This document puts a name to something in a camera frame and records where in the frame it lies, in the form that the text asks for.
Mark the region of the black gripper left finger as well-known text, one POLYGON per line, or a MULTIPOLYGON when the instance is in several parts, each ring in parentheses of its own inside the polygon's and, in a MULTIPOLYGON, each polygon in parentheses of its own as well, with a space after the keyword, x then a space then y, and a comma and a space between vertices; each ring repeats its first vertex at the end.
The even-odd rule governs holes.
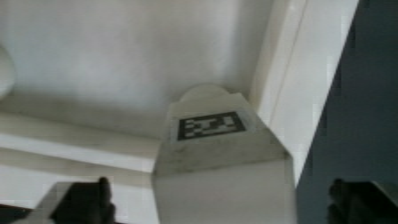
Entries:
POLYGON ((96 182, 75 182, 50 218, 55 224, 116 224, 112 187, 105 177, 96 182))

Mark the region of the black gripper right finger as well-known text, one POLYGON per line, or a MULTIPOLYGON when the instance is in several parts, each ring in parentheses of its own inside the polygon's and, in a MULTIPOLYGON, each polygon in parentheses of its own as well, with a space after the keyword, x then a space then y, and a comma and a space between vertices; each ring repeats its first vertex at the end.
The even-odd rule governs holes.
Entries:
POLYGON ((398 184, 347 182, 329 188, 327 224, 398 224, 398 184))

